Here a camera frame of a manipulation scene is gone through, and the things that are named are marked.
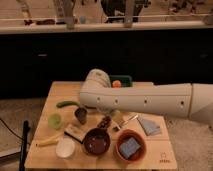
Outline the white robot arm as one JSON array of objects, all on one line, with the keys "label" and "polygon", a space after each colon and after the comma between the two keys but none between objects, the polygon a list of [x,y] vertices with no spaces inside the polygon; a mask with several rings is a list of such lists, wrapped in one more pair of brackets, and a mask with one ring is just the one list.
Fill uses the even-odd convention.
[{"label": "white robot arm", "polygon": [[174,116],[213,127],[213,84],[112,88],[106,72],[92,69],[79,91],[79,101],[103,110]]}]

